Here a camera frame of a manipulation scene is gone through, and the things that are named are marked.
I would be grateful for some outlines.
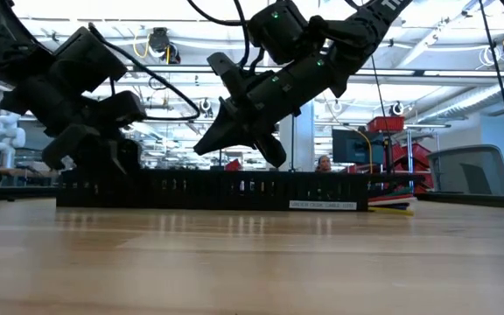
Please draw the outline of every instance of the ceiling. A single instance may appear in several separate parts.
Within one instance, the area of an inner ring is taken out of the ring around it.
[[[236,9],[230,0],[194,2],[218,19],[237,19]],[[241,5],[246,18],[251,18],[273,2],[274,0],[241,0]],[[343,0],[295,0],[295,3],[307,18],[320,15],[326,19],[345,19],[354,13]],[[474,88],[496,84],[497,79],[494,73],[491,73],[494,70],[490,62],[492,56],[487,53],[487,36],[480,12],[470,12],[469,17],[463,17],[461,14],[468,3],[468,0],[414,1],[402,13],[401,18],[394,22],[384,44],[374,54],[376,68],[381,73],[380,90],[386,106],[397,102],[409,105],[407,108],[410,110],[406,109],[405,115],[411,118],[415,115],[425,115],[439,104]],[[207,99],[212,105],[214,115],[219,108],[216,100],[219,97],[228,97],[228,92],[222,86],[221,80],[211,73],[207,66],[207,57],[215,52],[224,52],[237,61],[243,55],[242,28],[210,23],[194,11],[186,0],[140,0],[136,5],[107,0],[52,3],[21,0],[16,2],[13,10],[37,40],[50,50],[59,47],[79,27],[86,26],[89,22],[94,23],[108,41],[125,49],[144,64],[159,67],[159,74],[195,102],[202,103]],[[493,38],[501,42],[504,39],[504,8],[499,1],[493,1],[486,7],[486,14]],[[154,27],[168,28],[170,40],[181,57],[181,66],[186,67],[184,71],[180,66],[165,65],[153,51],[144,56],[147,34]],[[393,46],[389,46],[391,39],[395,43]],[[253,60],[256,54],[257,50],[252,48],[249,60]],[[500,53],[499,57],[500,68],[504,71],[504,54]],[[124,57],[121,57],[121,60],[126,65],[131,64]],[[265,58],[260,63],[259,70],[263,67],[277,65]],[[331,122],[334,116],[342,122],[368,122],[382,114],[372,63],[367,63],[363,69],[365,70],[362,70],[360,75],[351,78],[348,90],[338,100],[329,91],[315,98],[314,113],[318,123]],[[404,73],[405,75],[386,75],[392,73],[383,72],[401,69],[451,70],[470,72],[473,76],[417,76],[412,71]],[[476,74],[475,71],[490,73]],[[130,90],[138,93],[150,108],[150,116],[174,117],[192,113],[173,92],[155,91],[148,86],[148,80],[149,77],[145,73],[132,71],[118,82],[116,92]],[[108,97],[110,86],[104,83],[88,95]],[[209,157],[200,159],[192,154],[191,148],[208,125],[204,122],[151,123],[147,133],[152,130],[154,134],[147,136],[148,142],[157,138],[172,141],[171,148],[153,147],[153,151],[157,151],[156,156],[162,156],[161,150],[170,153],[176,151],[173,156],[178,160],[191,159],[205,165]],[[317,136],[327,137],[328,129],[317,127]],[[320,145],[316,152],[323,154],[329,150],[328,146]],[[242,151],[245,159],[259,160],[260,157],[257,152],[244,148],[233,148],[231,151]]]

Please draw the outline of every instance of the table surface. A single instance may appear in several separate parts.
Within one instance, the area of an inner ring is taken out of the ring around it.
[[[504,314],[504,209],[415,217],[0,202],[1,314]]]

